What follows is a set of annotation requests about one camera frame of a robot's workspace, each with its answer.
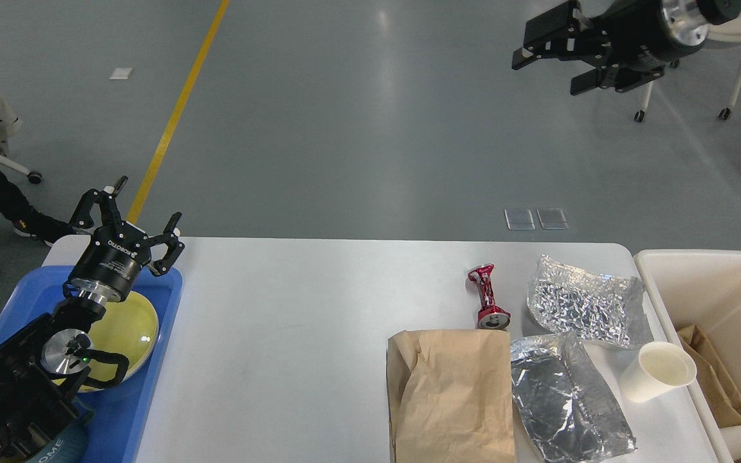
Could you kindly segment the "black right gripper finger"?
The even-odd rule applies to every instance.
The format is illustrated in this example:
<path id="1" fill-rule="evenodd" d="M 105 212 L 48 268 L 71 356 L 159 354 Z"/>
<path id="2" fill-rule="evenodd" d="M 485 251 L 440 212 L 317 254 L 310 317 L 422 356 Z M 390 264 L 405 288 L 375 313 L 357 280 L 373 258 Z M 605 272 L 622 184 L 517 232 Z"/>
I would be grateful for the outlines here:
<path id="1" fill-rule="evenodd" d="M 615 92 L 624 93 L 661 78 L 664 72 L 665 66 L 646 71 L 617 64 L 595 68 L 571 79 L 570 95 L 579 96 L 594 89 L 614 89 Z"/>
<path id="2" fill-rule="evenodd" d="M 540 59 L 603 65 L 603 36 L 582 13 L 579 1 L 565 1 L 526 21 L 522 45 L 513 53 L 511 68 L 520 70 Z"/>

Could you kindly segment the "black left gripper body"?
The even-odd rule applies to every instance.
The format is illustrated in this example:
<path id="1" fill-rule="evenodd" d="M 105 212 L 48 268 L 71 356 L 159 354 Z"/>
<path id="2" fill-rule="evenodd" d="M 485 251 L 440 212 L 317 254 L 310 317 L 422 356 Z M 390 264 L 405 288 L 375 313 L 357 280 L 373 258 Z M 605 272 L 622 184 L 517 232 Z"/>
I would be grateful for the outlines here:
<path id="1" fill-rule="evenodd" d="M 90 292 L 108 302 L 123 302 L 150 262 L 150 249 L 141 245 L 147 232 L 129 222 L 95 228 L 80 260 L 65 281 L 66 295 Z"/>

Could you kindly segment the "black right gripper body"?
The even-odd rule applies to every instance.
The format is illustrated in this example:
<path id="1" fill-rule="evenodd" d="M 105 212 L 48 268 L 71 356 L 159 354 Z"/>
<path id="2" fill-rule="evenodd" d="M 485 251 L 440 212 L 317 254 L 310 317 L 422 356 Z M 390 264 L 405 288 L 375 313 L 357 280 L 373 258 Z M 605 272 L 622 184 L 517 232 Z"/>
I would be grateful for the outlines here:
<path id="1" fill-rule="evenodd" d="M 593 26 L 610 41 L 610 64 L 635 71 L 693 55 L 709 32 L 696 1 L 614 1 Z"/>

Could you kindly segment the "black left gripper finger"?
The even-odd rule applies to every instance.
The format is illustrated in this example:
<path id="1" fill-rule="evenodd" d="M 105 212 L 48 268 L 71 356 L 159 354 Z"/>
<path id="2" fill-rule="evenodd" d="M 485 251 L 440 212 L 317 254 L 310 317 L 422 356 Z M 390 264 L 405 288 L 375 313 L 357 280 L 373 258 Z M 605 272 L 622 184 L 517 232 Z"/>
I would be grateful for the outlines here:
<path id="1" fill-rule="evenodd" d="M 142 239 L 139 241 L 139 257 L 142 257 L 144 250 L 148 253 L 146 260 L 142 264 L 155 277 L 167 275 L 183 252 L 183 249 L 185 249 L 185 243 L 182 243 L 177 234 L 177 225 L 182 216 L 183 213 L 181 212 L 173 213 L 160 234 L 153 235 L 152 237 L 150 235 L 142 235 Z M 165 246 L 165 254 L 159 260 L 153 260 L 150 250 L 161 245 Z"/>
<path id="2" fill-rule="evenodd" d="M 121 176 L 112 186 L 108 185 L 102 190 L 92 188 L 82 194 L 69 220 L 69 225 L 74 229 L 74 232 L 88 235 L 106 233 L 111 237 L 129 237 L 127 222 L 121 216 L 116 204 L 116 197 L 118 197 L 128 178 L 127 176 Z M 94 207 L 99 208 L 100 226 L 95 226 L 91 214 Z"/>

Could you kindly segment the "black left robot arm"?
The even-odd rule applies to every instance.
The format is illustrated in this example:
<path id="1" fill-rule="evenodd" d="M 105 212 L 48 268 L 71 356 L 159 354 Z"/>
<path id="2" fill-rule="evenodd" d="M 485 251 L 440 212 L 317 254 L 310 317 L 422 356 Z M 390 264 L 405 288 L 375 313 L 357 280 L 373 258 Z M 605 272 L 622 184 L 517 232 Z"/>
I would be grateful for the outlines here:
<path id="1" fill-rule="evenodd" d="M 79 416 L 74 398 L 83 386 L 122 383 L 129 358 L 95 348 L 91 328 L 109 303 L 127 299 L 143 270 L 167 275 L 185 248 L 180 212 L 157 235 L 124 219 L 116 196 L 126 181 L 82 194 L 69 223 L 93 231 L 62 285 L 64 298 L 0 343 L 0 460 L 32 457 L 53 442 Z"/>

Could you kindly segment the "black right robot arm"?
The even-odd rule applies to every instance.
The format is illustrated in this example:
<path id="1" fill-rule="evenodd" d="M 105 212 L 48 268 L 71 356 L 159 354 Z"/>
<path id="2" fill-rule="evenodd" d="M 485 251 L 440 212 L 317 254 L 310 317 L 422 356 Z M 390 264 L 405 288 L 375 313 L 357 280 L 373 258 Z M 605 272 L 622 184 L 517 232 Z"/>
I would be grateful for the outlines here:
<path id="1" fill-rule="evenodd" d="M 564 1 L 526 22 L 511 67 L 578 60 L 590 70 L 571 79 L 573 96 L 624 93 L 661 78 L 671 62 L 701 50 L 713 26 L 739 17 L 741 1 L 614 1 L 593 17 L 580 1 Z"/>

